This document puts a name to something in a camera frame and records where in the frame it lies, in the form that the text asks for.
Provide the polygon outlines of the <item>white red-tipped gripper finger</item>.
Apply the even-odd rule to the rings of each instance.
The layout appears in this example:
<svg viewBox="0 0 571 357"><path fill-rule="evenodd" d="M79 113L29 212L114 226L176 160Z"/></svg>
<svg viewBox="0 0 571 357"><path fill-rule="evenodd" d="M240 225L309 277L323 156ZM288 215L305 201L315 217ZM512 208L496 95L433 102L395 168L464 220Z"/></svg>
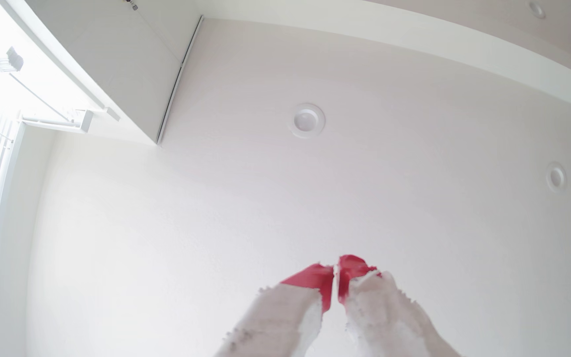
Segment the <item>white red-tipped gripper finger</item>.
<svg viewBox="0 0 571 357"><path fill-rule="evenodd" d="M304 356L330 309L334 268L312 264L263 288L215 356Z"/></svg>
<svg viewBox="0 0 571 357"><path fill-rule="evenodd" d="M353 255L337 267L338 301L361 356L460 356L389 272Z"/></svg>

